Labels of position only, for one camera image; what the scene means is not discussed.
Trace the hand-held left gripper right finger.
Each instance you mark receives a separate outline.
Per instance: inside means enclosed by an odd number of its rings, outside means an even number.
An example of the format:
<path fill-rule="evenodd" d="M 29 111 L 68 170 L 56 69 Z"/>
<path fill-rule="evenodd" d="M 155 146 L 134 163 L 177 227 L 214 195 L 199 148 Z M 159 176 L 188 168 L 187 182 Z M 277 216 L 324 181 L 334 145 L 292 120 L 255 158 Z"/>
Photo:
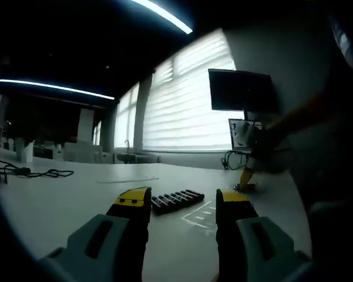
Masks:
<path fill-rule="evenodd" d="M 218 281 L 310 281 L 314 263 L 236 190 L 216 191 Z"/>

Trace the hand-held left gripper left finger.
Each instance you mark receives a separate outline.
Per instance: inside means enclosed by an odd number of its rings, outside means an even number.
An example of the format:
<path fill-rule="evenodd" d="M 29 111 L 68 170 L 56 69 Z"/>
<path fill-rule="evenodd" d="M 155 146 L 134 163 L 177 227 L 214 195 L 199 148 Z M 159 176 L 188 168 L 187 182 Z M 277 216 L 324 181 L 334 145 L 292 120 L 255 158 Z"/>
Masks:
<path fill-rule="evenodd" d="M 106 214 L 98 214 L 40 259 L 53 281 L 141 281 L 149 239 L 150 187 L 118 196 Z"/>

